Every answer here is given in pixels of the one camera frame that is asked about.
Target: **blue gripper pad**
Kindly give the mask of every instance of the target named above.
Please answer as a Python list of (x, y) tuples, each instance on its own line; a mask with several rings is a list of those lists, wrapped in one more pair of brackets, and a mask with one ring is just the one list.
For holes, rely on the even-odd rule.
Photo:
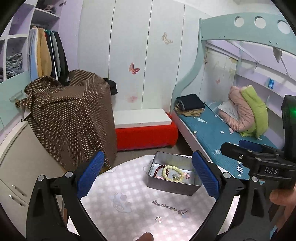
[(209, 196), (217, 200), (220, 195), (219, 182), (206, 164), (206, 160), (204, 160), (197, 151), (192, 155), (192, 164)]
[(255, 151), (255, 152), (262, 152), (262, 147), (260, 144), (246, 141), (246, 140), (240, 140), (239, 147), (245, 148), (247, 150)]
[(104, 153), (99, 151), (90, 161), (88, 167), (77, 183), (77, 197), (79, 200), (86, 196), (104, 164)]

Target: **beaded bracelet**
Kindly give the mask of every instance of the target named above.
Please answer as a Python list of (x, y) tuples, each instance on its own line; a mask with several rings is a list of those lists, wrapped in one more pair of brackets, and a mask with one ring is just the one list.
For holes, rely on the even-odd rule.
[[(169, 169), (175, 170), (176, 172), (178, 172), (180, 174), (180, 176), (177, 176), (176, 174), (173, 174), (173, 179), (169, 178), (168, 175), (166, 174), (166, 172)], [(184, 172), (182, 172), (180, 168), (177, 168), (175, 166), (167, 165), (167, 166), (165, 166), (163, 168), (163, 177), (168, 181), (174, 181), (174, 182), (179, 182), (180, 183), (182, 181), (182, 179), (184, 178)]]
[(161, 166), (159, 166), (158, 168), (156, 168), (153, 177), (157, 177), (157, 178), (161, 178), (161, 179), (163, 179), (163, 177), (156, 176), (156, 174), (157, 174), (157, 172), (158, 172), (161, 168), (164, 168), (164, 167), (165, 167), (165, 165), (161, 165)]

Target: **beige butterfly sticker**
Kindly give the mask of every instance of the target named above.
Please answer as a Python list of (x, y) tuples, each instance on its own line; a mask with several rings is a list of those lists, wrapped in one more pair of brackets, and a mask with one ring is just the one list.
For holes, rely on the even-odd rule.
[(167, 35), (166, 32), (165, 32), (165, 33), (163, 34), (163, 36), (161, 37), (161, 40), (164, 41), (165, 44), (171, 44), (171, 43), (173, 43), (173, 40), (168, 39), (168, 35)]

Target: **white tablecloth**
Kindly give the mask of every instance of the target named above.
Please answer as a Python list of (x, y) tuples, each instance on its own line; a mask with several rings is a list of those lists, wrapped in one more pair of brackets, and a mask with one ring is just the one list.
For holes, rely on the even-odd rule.
[[(99, 175), (88, 195), (81, 199), (94, 224), (108, 241), (133, 241), (150, 232), (155, 241), (187, 241), (198, 230), (215, 203), (205, 188), (193, 196), (179, 195), (146, 186), (152, 156), (143, 156)], [(157, 200), (178, 210), (189, 212), (180, 216), (168, 208), (152, 204)], [(228, 229), (237, 207), (235, 197), (221, 232)], [(162, 217), (162, 222), (155, 220)], [(69, 231), (77, 231), (69, 218)]]

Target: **circular hole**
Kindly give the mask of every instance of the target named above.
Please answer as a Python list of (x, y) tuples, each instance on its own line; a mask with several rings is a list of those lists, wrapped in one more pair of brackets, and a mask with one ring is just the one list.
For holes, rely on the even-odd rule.
[(291, 29), (290, 26), (283, 20), (278, 21), (278, 29), (283, 33), (283, 34), (288, 34)]
[(266, 26), (266, 21), (264, 20), (263, 17), (255, 17), (255, 25), (257, 28), (265, 28)]
[(234, 20), (234, 25), (238, 28), (244, 25), (244, 19), (242, 17), (236, 17)]

